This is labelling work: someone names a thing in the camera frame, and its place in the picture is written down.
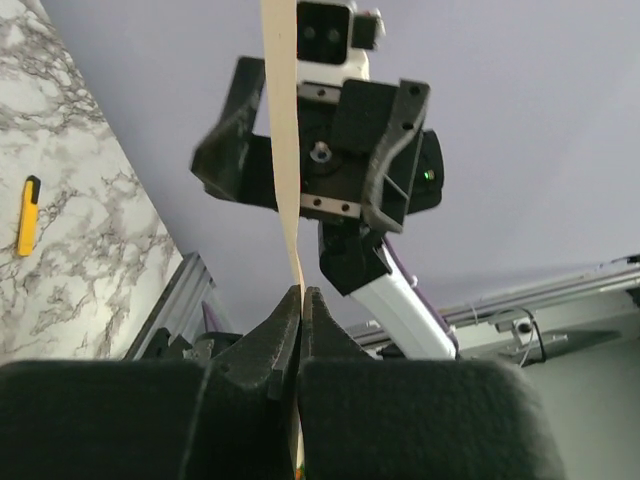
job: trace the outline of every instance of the metal frame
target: metal frame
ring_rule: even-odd
[[[467,302],[441,310],[447,322],[459,329],[491,321],[516,320],[519,308],[537,310],[579,300],[597,293],[617,292],[640,286],[640,264],[625,259],[595,266],[577,276],[554,279],[536,286]],[[372,348],[391,341],[377,322],[367,322],[347,331],[363,347]]]

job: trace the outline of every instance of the beige paper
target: beige paper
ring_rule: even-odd
[[[300,140],[297,99],[296,0],[261,0],[262,36],[271,125],[273,181],[291,272],[304,301],[298,257],[300,216]]]

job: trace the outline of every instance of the black mount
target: black mount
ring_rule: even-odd
[[[271,140],[253,134],[264,84],[264,60],[241,57],[191,170],[216,198],[277,210]],[[400,233],[407,214],[437,206],[444,167],[435,132],[422,131],[428,94],[407,80],[300,85],[300,215]]]

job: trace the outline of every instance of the purple cable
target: purple cable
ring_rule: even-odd
[[[206,301],[202,301],[202,315],[204,317],[204,330],[205,332],[221,332],[222,325],[220,325],[220,319]]]
[[[409,285],[411,285],[413,283],[413,277],[407,271],[407,269],[404,267],[404,265],[400,261],[400,258],[398,258],[398,254],[393,249],[393,246],[391,245],[389,240],[387,240],[386,237],[383,239],[383,242],[384,242],[385,246],[387,247],[387,250],[389,251],[389,255],[391,255],[391,258],[393,259],[395,264],[398,266],[398,270],[400,270],[400,273],[402,274],[404,279],[409,283]],[[420,302],[425,306],[425,308],[427,310],[429,310],[429,313],[433,316],[433,318],[436,319],[436,322],[438,322],[438,325],[440,326],[442,331],[445,333],[445,335],[449,338],[449,340],[451,340],[453,345],[456,347],[456,352],[458,352],[460,350],[460,344],[458,343],[458,339],[456,338],[455,334],[453,333],[453,330],[451,329],[451,325],[449,325],[449,323],[442,317],[442,315],[440,315],[438,310],[436,310],[427,301],[427,298],[424,296],[424,294],[422,293],[420,288],[418,288],[417,285],[415,287],[412,287],[412,288],[413,288],[413,291],[415,292],[416,296],[418,297],[418,300],[420,300]]]

